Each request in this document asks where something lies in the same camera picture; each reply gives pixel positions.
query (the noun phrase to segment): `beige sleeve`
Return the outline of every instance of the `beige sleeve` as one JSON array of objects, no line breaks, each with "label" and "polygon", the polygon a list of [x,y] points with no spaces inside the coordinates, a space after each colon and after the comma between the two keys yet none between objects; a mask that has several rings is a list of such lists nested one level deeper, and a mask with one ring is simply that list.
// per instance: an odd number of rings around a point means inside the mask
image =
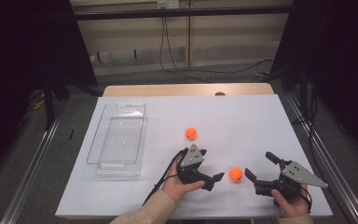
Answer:
[{"label": "beige sleeve", "polygon": [[313,224],[310,214],[305,214],[301,217],[278,217],[278,222],[280,224]]},{"label": "beige sleeve", "polygon": [[175,209],[176,202],[159,189],[144,206],[115,218],[110,224],[163,224]]}]

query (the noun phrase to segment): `ping pong ball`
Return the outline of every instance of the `ping pong ball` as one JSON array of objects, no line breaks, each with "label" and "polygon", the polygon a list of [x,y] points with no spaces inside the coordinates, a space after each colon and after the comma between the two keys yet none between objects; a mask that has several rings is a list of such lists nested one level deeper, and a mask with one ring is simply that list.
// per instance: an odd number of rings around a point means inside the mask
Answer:
[{"label": "ping pong ball", "polygon": [[194,140],[196,138],[197,135],[197,131],[195,128],[190,127],[188,129],[186,129],[186,137],[190,140]]},{"label": "ping pong ball", "polygon": [[231,168],[229,171],[229,177],[234,181],[239,181],[242,178],[242,169],[238,166]]}]

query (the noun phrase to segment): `white tabletop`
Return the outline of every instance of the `white tabletop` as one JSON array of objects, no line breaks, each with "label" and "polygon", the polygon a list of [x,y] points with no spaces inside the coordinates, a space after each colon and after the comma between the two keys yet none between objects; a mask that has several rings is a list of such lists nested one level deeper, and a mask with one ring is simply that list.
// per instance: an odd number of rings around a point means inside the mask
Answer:
[{"label": "white tabletop", "polygon": [[[103,107],[108,103],[144,103],[147,117],[141,173],[130,180],[100,178],[87,164],[87,157]],[[187,127],[198,131],[194,141],[185,137]],[[225,172],[212,191],[188,193],[179,202],[172,219],[276,217],[281,210],[272,198],[255,194],[244,177],[230,180],[231,167],[249,168],[258,179],[279,176],[278,165],[265,154],[310,164],[286,117],[277,95],[163,96],[99,98],[83,145],[62,195],[56,216],[67,218],[115,217],[139,208],[157,184],[172,157],[196,144],[207,149],[199,171],[206,175]],[[320,188],[309,186],[311,215],[331,216]]]}]

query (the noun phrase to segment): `transparent plastic bin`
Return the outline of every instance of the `transparent plastic bin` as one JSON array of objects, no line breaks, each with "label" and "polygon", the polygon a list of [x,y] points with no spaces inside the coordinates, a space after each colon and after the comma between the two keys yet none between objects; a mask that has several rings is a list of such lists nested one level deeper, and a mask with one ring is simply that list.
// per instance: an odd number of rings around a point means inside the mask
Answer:
[{"label": "transparent plastic bin", "polygon": [[104,107],[87,159],[96,175],[128,177],[140,173],[145,125],[145,104]]}]

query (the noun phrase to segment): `wire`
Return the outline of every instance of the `wire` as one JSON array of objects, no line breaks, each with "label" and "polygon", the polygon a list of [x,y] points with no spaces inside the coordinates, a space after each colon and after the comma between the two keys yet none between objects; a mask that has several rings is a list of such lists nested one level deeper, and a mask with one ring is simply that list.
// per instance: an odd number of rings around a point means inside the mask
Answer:
[{"label": "wire", "polygon": [[167,177],[164,179],[164,182],[165,182],[167,179],[169,179],[169,178],[171,178],[171,177],[174,177],[174,176],[178,176],[178,175],[170,175],[170,176],[167,176]]},{"label": "wire", "polygon": [[169,70],[165,69],[164,66],[162,66],[162,62],[161,62],[161,52],[162,52],[162,46],[163,46],[163,43],[164,43],[164,33],[165,33],[166,36],[167,36],[168,49],[169,49],[169,51],[170,51],[170,55],[171,55],[171,60],[172,60],[173,67],[176,69],[176,71],[177,71],[180,75],[182,75],[183,77],[189,77],[189,78],[193,78],[193,79],[196,79],[196,80],[199,80],[199,81],[202,81],[202,82],[211,83],[210,81],[205,80],[205,79],[202,79],[202,78],[199,78],[199,77],[191,77],[191,76],[185,75],[185,74],[183,74],[183,73],[176,67],[176,64],[175,64],[175,62],[174,62],[174,60],[173,60],[173,56],[172,56],[172,52],[171,52],[170,39],[168,38],[167,18],[165,18],[165,17],[162,18],[161,48],[160,48],[160,50],[159,50],[159,64],[160,64],[162,70],[164,70],[164,71],[166,71],[166,72],[175,73],[175,72],[172,72],[172,71],[169,71]]},{"label": "wire", "polygon": [[[308,196],[310,197],[310,193],[304,189],[303,187],[301,187],[303,190],[305,190],[305,192],[308,194]],[[308,198],[304,195],[302,195],[301,193],[299,194],[299,196],[304,199],[307,203],[308,203],[308,212],[310,213],[310,209],[312,208],[312,197],[310,197],[310,199],[308,200]]]},{"label": "wire", "polygon": [[[173,67],[175,68],[175,71],[170,71],[170,70],[167,70],[166,68],[164,68],[164,66],[162,65],[162,61],[161,61],[161,55],[162,55],[162,48],[163,48],[163,45],[164,45],[164,34],[166,35],[166,38],[167,38],[167,42],[168,42],[168,50],[170,52],[170,57],[171,57],[171,61],[172,61],[172,65]],[[274,60],[273,59],[266,59],[266,60],[262,60],[252,66],[249,66],[249,67],[246,67],[244,69],[241,69],[241,70],[237,70],[237,71],[213,71],[213,70],[205,70],[205,69],[178,69],[175,62],[174,62],[174,59],[173,59],[173,56],[172,56],[172,51],[171,51],[171,43],[170,43],[170,38],[169,38],[169,35],[168,35],[168,24],[167,24],[167,19],[165,17],[162,18],[162,36],[161,36],[161,46],[160,46],[160,49],[159,49],[159,64],[162,68],[162,70],[166,71],[166,72],[169,72],[169,73],[179,73],[181,74],[182,76],[184,77],[189,77],[189,78],[194,78],[196,80],[200,80],[200,81],[203,81],[203,82],[207,82],[207,83],[211,83],[210,81],[208,80],[205,80],[205,79],[202,79],[202,78],[198,78],[198,77],[191,77],[191,76],[188,76],[188,75],[185,75],[183,74],[182,72],[207,72],[207,73],[217,73],[217,74],[235,74],[235,73],[240,73],[240,72],[244,72],[244,71],[247,71],[247,70],[250,70],[251,68],[254,68],[256,67],[257,69],[257,74],[258,74],[258,65],[260,65],[261,63],[264,63],[264,62],[273,62]]]},{"label": "wire", "polygon": [[145,203],[147,202],[147,200],[149,200],[149,198],[156,193],[156,191],[159,189],[159,187],[162,185],[162,183],[164,183],[165,180],[167,180],[168,178],[171,178],[175,175],[170,175],[167,178],[164,178],[168,171],[170,170],[171,166],[173,165],[173,163],[176,161],[176,159],[178,157],[180,157],[181,155],[183,155],[185,153],[186,149],[180,150],[178,153],[176,153],[176,155],[172,158],[170,164],[168,165],[167,169],[165,170],[164,174],[162,175],[161,179],[158,181],[158,183],[155,185],[155,187],[150,191],[149,195],[147,195],[146,200],[144,201],[143,205],[145,205]]},{"label": "wire", "polygon": [[[301,119],[301,121],[299,123],[307,122],[309,124],[309,126],[310,126],[309,131],[308,131],[308,143],[309,143],[309,148],[310,148],[310,155],[312,156],[312,159],[314,161],[314,164],[316,166],[316,169],[318,170],[318,173],[319,173],[320,177],[323,180],[326,180],[324,178],[324,174],[321,171],[321,167],[319,166],[318,160],[316,159],[315,153],[313,151],[313,146],[312,146],[312,135],[313,135],[313,132],[314,132],[313,120],[314,120],[314,118],[315,118],[315,116],[317,114],[317,111],[318,111],[317,96],[318,96],[318,92],[317,92],[316,88],[312,86],[312,92],[311,92],[311,97],[310,97],[310,106],[307,109],[308,113],[310,112],[310,115],[308,115],[308,114],[307,115],[301,115],[297,119]],[[342,206],[338,203],[336,195],[333,193],[333,191],[330,188],[327,188],[327,190],[330,192],[331,196],[333,197],[333,199],[336,202],[339,210],[341,211],[342,215],[345,217],[347,222],[351,223],[350,219],[348,218],[348,216],[344,213],[344,210],[343,210]]]}]

